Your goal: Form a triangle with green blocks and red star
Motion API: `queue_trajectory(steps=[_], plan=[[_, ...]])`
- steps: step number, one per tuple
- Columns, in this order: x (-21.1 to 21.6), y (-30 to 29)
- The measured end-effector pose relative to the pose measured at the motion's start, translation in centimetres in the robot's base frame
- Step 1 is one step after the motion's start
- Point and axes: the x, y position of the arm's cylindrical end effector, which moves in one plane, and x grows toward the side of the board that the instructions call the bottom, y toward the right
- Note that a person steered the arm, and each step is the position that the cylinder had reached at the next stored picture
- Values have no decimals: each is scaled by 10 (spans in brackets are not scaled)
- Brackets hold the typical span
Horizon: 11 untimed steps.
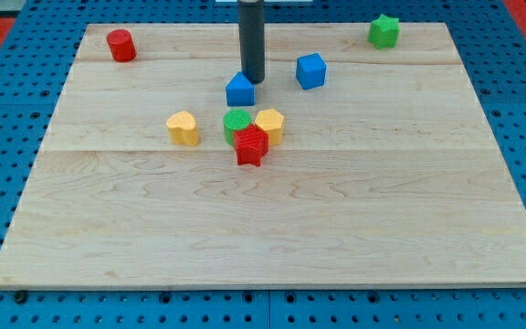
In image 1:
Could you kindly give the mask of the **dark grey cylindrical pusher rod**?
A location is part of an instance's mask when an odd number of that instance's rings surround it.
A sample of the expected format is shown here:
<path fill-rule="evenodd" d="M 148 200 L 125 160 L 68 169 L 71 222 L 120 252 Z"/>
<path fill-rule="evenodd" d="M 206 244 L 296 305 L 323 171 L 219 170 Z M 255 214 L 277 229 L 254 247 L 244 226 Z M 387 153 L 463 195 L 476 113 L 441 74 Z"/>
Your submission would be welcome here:
<path fill-rule="evenodd" d="M 238 0 L 242 73 L 253 84 L 265 78 L 265 15 L 263 0 Z"/>

